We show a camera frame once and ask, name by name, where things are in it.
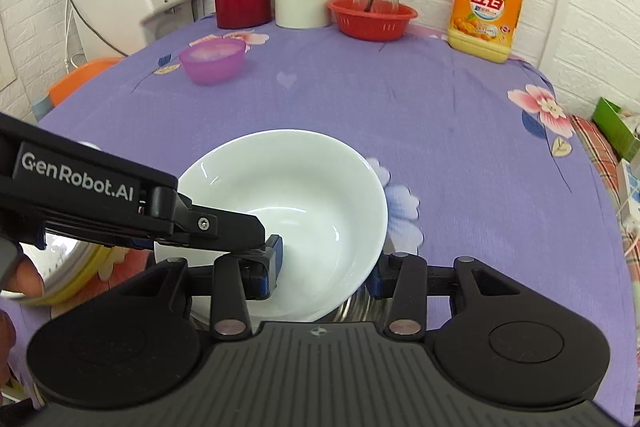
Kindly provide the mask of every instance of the red basket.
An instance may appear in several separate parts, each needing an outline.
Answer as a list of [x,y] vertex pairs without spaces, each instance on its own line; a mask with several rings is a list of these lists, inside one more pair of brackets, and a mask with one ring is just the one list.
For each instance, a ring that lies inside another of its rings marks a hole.
[[409,20],[418,16],[416,10],[404,4],[398,5],[398,13],[389,13],[391,3],[381,0],[373,1],[370,12],[363,11],[353,0],[331,0],[327,6],[334,12],[342,33],[363,41],[395,41],[404,35]]

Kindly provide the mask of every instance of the black cable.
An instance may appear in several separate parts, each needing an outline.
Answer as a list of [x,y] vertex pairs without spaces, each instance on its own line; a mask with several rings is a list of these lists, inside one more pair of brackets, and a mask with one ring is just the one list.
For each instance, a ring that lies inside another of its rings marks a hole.
[[102,35],[100,35],[100,33],[98,33],[93,26],[91,26],[84,17],[82,17],[82,14],[78,11],[78,8],[76,7],[76,3],[74,3],[74,0],[69,0],[69,2],[71,3],[71,7],[74,9],[74,12],[76,12],[76,15],[78,17],[80,17],[80,20],[84,23],[84,25],[89,28],[96,37],[98,37],[102,42],[104,42],[108,47],[110,47],[113,51],[115,51],[116,53],[122,55],[123,57],[127,58],[129,57],[129,55],[127,55],[124,52],[121,52],[118,48],[116,48],[116,46],[114,46],[113,44],[110,44]]

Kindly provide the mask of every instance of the human hand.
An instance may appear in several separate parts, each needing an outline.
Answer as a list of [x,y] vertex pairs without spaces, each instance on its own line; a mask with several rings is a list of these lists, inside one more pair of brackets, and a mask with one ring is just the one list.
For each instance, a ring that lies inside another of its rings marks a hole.
[[[15,273],[9,279],[5,290],[23,293],[27,297],[40,297],[44,292],[42,277],[33,266],[31,259],[25,257]],[[5,312],[0,311],[0,385],[6,384],[11,378],[9,370],[9,350],[15,344],[15,328]]]

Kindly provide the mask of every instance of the crosshair logo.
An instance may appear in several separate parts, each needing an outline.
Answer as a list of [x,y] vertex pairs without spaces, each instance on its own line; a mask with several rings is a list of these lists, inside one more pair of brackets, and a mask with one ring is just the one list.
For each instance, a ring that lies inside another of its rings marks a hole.
[[325,330],[320,326],[309,331],[309,333],[311,333],[314,337],[322,337],[323,335],[326,335],[328,332],[329,331]]

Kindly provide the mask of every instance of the orange plastic stool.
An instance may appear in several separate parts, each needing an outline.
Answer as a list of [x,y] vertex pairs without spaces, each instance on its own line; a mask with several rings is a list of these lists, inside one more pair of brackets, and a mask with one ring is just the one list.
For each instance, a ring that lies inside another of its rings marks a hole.
[[77,70],[72,71],[57,81],[53,86],[49,87],[48,93],[51,103],[54,107],[60,105],[60,103],[75,92],[76,89],[84,86],[84,84],[94,76],[111,68],[121,60],[121,58],[98,58],[97,60],[91,60],[83,64]]

